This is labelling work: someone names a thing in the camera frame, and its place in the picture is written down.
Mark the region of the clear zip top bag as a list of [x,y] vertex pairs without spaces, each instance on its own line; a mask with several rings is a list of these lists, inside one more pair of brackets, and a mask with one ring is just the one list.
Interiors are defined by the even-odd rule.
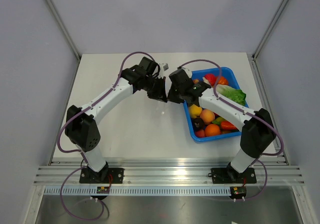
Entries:
[[170,102],[159,102],[156,110],[161,116],[163,116],[166,113],[167,109],[170,107],[170,105]]

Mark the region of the black eggplant toy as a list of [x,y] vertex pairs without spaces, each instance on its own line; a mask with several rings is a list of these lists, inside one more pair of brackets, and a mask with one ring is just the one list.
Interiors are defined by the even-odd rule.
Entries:
[[197,117],[192,120],[192,126],[193,129],[197,132],[205,127],[205,122],[200,117]]

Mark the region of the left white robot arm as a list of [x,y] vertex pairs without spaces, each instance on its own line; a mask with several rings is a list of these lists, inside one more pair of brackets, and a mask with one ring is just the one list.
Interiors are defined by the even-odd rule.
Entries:
[[92,101],[68,108],[64,133],[86,162],[81,170],[81,183],[112,182],[113,172],[98,147],[101,140],[98,125],[116,105],[137,91],[146,91],[149,99],[167,102],[164,72],[168,68],[166,63],[158,64],[143,57],[138,65],[121,70],[115,83]]

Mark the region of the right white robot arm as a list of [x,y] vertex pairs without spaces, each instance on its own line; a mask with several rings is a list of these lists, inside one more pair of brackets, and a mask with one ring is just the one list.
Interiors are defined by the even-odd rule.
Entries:
[[186,102],[208,109],[233,124],[241,132],[240,150],[224,168],[228,182],[239,183],[245,172],[276,138],[273,124],[267,110],[258,111],[242,106],[232,100],[225,100],[207,83],[194,81],[183,68],[169,75],[171,87],[168,100],[174,103]]

